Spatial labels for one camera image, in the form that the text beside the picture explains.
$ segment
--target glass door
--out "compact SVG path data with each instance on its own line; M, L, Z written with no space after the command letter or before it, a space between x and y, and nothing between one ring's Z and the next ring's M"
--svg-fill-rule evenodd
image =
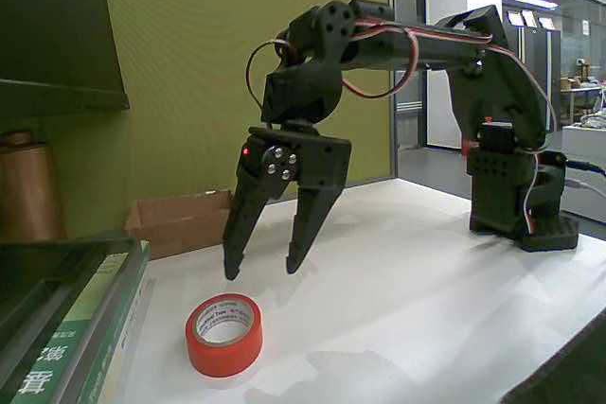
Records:
M394 0L396 21L425 23L425 0ZM394 81L402 72L394 73ZM427 143L426 73L418 71L409 84L395 95L395 131L397 150L414 149Z

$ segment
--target robotic arm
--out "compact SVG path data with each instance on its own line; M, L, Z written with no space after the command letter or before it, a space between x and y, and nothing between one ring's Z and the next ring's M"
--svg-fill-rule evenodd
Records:
M286 268L296 272L345 187L351 152L349 141L322 136L314 124L336 108L343 87L360 97L385 97L417 69L447 71L457 124L465 138L480 142L468 158L471 228L512 237L530 251L576 246L578 226L559 215L565 157L541 149L545 95L508 49L496 7L445 18L436 26L393 19L386 4L333 1L300 15L266 43L275 46L281 62L267 75L259 104L267 128L250 128L241 149L223 233L228 279L238 275L263 207L292 181L298 182L298 204ZM344 71L356 68L405 73L390 91L369 95L343 79Z

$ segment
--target white tabletop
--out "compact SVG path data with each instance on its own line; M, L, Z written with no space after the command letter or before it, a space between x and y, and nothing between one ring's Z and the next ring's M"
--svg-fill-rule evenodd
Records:
M346 190L288 275L295 204L265 209L235 282L221 246L150 264L124 402L496 402L606 306L605 242L525 253L470 233L469 201L400 180ZM258 303L264 345L205 378L184 326L221 292Z

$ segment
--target dark shelf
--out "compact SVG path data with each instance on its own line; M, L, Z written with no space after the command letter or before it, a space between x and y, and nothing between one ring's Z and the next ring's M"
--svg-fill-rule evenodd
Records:
M3 118L90 114L129 109L124 92L0 79Z

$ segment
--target cardboard box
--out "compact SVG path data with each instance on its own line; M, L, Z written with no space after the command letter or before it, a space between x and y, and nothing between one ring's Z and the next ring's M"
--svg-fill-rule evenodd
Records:
M136 201L126 230L150 243L150 259L178 255L222 243L230 205L229 191Z

